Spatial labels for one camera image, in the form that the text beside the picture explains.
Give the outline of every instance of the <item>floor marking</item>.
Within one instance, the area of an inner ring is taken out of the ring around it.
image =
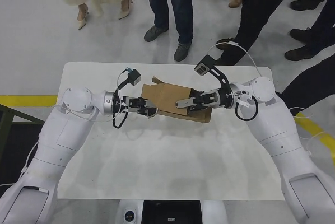
[[[301,113],[298,113],[297,118],[295,118],[295,122],[304,128],[311,136],[315,136],[316,134],[324,131],[320,126],[318,126],[312,120],[305,118],[305,116]],[[328,133],[323,133],[316,138],[318,138],[322,144],[329,148],[329,152],[331,153],[335,166],[335,138]]]
[[[54,106],[57,96],[0,96],[0,104],[4,106]]]

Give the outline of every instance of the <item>cardboard box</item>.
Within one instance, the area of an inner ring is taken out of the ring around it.
[[[188,114],[187,108],[176,107],[177,101],[190,97],[191,88],[165,83],[156,77],[152,78],[152,82],[155,85],[143,85],[141,97],[150,100],[159,109],[158,114],[194,122],[210,122],[212,108]]]

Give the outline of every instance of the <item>person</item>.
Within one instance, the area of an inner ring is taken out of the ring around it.
[[[193,8],[192,0],[171,0],[174,10],[176,29],[179,33],[179,45],[174,54],[174,60],[184,60],[193,39]],[[168,0],[150,0],[150,7],[155,15],[154,25],[145,36],[146,42],[155,40],[160,34],[169,29]]]
[[[277,93],[288,108],[308,108],[335,94],[335,54],[299,74],[282,93]],[[296,115],[303,109],[292,109]]]
[[[294,0],[290,3],[290,8],[296,11],[314,10],[324,0]]]
[[[88,13],[88,6],[86,4],[87,0],[64,0],[66,4],[70,6],[78,6],[78,30],[81,30],[87,23],[86,17]],[[93,4],[96,6],[98,14],[102,14],[102,9],[100,4],[105,2],[114,2],[115,0],[92,0]],[[125,18],[130,13],[130,0],[116,0],[121,2],[121,12],[119,14],[119,19]]]
[[[235,38],[219,40],[217,44],[233,41],[248,51],[281,2],[282,0],[242,0],[241,20],[237,35]],[[219,66],[234,66],[245,55],[245,52],[237,46],[220,44],[216,47],[224,51],[216,62],[216,65]]]
[[[292,29],[290,36],[305,44],[285,53],[287,60],[299,61],[316,56],[321,50],[335,44],[335,0],[327,0],[311,29]]]
[[[238,8],[242,4],[242,0],[231,0],[229,3],[230,8]]]

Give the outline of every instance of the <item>jeans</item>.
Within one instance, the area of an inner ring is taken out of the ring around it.
[[[288,108],[308,108],[335,94],[335,54],[303,71],[280,94]],[[292,110],[296,115],[299,109]]]
[[[192,0],[171,0],[174,10],[179,43],[189,44],[193,39]],[[169,28],[168,0],[150,0],[150,7],[155,14],[154,24],[159,29]]]
[[[306,45],[314,55],[335,44],[335,0],[327,0],[311,31],[314,40]]]
[[[234,42],[248,51],[281,2],[282,0],[243,0],[240,27]],[[244,55],[241,49],[232,47],[223,52],[221,59],[233,66]]]

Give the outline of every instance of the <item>gray floor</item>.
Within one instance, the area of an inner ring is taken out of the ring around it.
[[[258,66],[272,70],[277,91],[282,91],[301,71],[335,52],[334,45],[310,60],[289,62],[283,57],[285,51],[301,46],[287,35],[288,31],[310,27],[324,5],[297,12],[288,8],[289,2],[282,2],[250,50]],[[228,0],[194,0],[193,4],[194,40],[189,56],[181,62],[185,64],[196,64],[216,40],[233,37],[240,20],[241,8],[228,8]],[[0,0],[0,95],[56,95],[63,66],[71,61],[176,63],[173,54],[178,34],[173,16],[169,32],[145,43],[145,31],[153,24],[148,0],[135,0],[131,15],[121,21],[117,19],[119,6],[104,5],[105,14],[100,18],[89,6],[87,25],[78,31],[77,7],[67,6],[62,0]],[[214,49],[211,55],[217,58],[220,52]],[[238,65],[252,64],[245,57]],[[335,131],[335,97],[325,102],[312,109],[316,114],[313,121]],[[19,109],[42,119],[51,110]],[[335,176],[330,158],[327,160],[319,160],[320,165]],[[112,223],[116,206],[117,201],[110,200],[59,200],[53,223]],[[226,210],[232,224],[296,223],[285,202],[226,202]]]

